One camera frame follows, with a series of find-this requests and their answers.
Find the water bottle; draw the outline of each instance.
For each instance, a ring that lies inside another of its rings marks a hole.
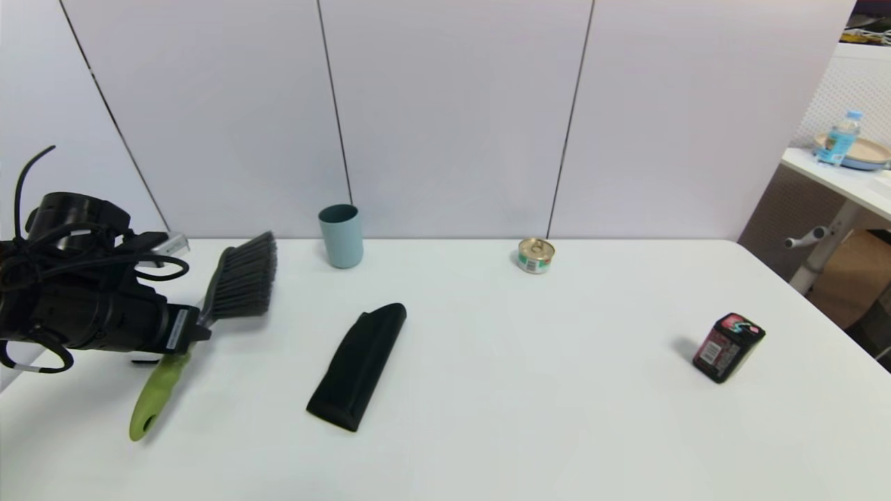
[[[859,111],[848,110],[845,119],[833,126],[826,138],[826,144],[817,150],[817,160],[830,163],[836,167],[841,165],[857,136],[860,135],[860,119],[863,114]]]

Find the barcode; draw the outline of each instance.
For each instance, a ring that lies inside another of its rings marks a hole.
[[[699,354],[699,358],[708,362],[709,365],[714,365],[715,360],[718,358],[718,353],[721,353],[721,346],[712,341],[707,341],[706,348]]]

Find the small can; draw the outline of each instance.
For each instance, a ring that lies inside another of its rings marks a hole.
[[[519,243],[517,264],[523,271],[539,275],[551,268],[554,246],[541,238],[527,238]]]
[[[725,382],[767,334],[742,315],[729,313],[712,327],[693,364],[714,382]]]

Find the green handle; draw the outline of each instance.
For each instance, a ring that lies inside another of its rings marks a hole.
[[[176,382],[179,381],[183,368],[192,358],[192,347],[183,355],[165,355],[158,362],[158,366],[151,372],[149,381],[145,382],[143,392],[139,394],[136,407],[133,409],[133,417],[130,418],[130,439],[134,442],[140,440],[151,430],[158,415],[170,400],[170,394]]]

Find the light blue plastic cup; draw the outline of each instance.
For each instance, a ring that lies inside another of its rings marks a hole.
[[[328,262],[333,267],[351,268],[362,261],[362,220],[359,209],[342,203],[332,205],[319,212],[319,226]]]

